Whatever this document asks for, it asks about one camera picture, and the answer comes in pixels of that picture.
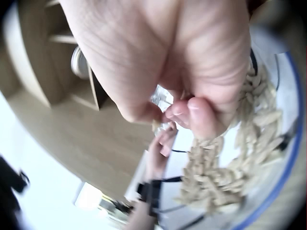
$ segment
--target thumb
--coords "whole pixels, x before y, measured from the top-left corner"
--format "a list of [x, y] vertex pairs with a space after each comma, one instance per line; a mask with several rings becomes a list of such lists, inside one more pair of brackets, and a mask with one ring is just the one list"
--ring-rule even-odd
[[190, 129], [196, 138], [213, 139], [225, 131], [208, 101], [204, 98], [191, 98], [188, 101]]
[[140, 105], [118, 105], [118, 109], [128, 122], [147, 123], [152, 122], [153, 120], [161, 122], [161, 109], [149, 101]]

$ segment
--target seed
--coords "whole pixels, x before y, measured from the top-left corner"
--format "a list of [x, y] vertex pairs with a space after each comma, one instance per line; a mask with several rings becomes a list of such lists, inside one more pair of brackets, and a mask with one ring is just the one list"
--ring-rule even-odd
[[255, 96], [259, 96], [262, 91], [264, 90], [264, 88], [266, 87], [266, 83], [261, 83], [257, 88], [255, 88], [253, 91], [252, 91], [252, 94], [255, 95]]
[[260, 84], [261, 76], [258, 74], [253, 78], [252, 84], [253, 87], [256, 88]]

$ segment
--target black object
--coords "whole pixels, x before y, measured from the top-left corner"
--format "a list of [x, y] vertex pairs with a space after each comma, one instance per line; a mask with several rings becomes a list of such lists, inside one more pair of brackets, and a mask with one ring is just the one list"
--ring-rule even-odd
[[140, 200], [149, 204], [148, 214], [152, 217], [157, 217], [161, 182], [161, 180], [152, 180], [150, 183], [138, 185], [137, 192], [141, 195]]
[[25, 178], [28, 177], [21, 172], [18, 175], [7, 162], [0, 157], [0, 220], [6, 229], [20, 229], [15, 213], [20, 211], [19, 203], [12, 192], [12, 188], [21, 193], [27, 186]]

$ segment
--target blue bowl rim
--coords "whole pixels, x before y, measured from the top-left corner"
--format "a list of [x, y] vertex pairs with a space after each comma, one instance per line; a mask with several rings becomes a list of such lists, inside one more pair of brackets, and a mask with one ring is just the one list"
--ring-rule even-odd
[[[290, 66], [292, 67], [292, 71], [294, 72], [294, 78], [297, 86], [297, 95], [298, 95], [298, 119], [297, 119], [297, 131], [296, 131], [296, 137], [294, 146], [290, 155], [290, 159], [288, 163], [286, 164], [285, 170], [283, 171], [279, 181], [277, 182], [277, 185], [273, 188], [271, 193], [267, 196], [267, 198], [262, 202], [262, 204], [244, 221], [242, 221], [237, 226], [233, 227], [231, 230], [242, 230], [246, 227], [248, 227], [250, 224], [252, 224], [256, 219], [273, 203], [273, 201], [277, 198], [279, 195], [281, 189], [283, 188], [285, 182], [288, 180], [291, 170], [294, 166], [294, 163], [297, 159], [298, 153], [299, 153], [299, 147], [301, 143], [301, 137], [303, 133], [303, 122], [304, 122], [304, 110], [303, 110], [303, 96], [302, 91], [300, 87], [300, 79], [299, 74], [297, 73], [297, 69], [295, 67], [295, 64], [293, 62], [293, 59], [290, 55], [290, 52], [285, 52], [285, 55], [287, 56]], [[160, 221], [160, 216], [158, 215], [158, 222], [159, 224], [162, 224]], [[161, 225], [162, 229], [167, 229], [166, 226]]]

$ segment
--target palm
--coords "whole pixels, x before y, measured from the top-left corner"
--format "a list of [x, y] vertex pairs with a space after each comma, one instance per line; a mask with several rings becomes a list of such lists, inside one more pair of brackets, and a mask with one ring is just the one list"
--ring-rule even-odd
[[[211, 108], [207, 123], [214, 116], [230, 122], [249, 54], [244, 0], [61, 4], [99, 82], [128, 121], [161, 118], [148, 103], [161, 84], [175, 98], [183, 90], [205, 98]], [[187, 109], [182, 102], [176, 107]]]

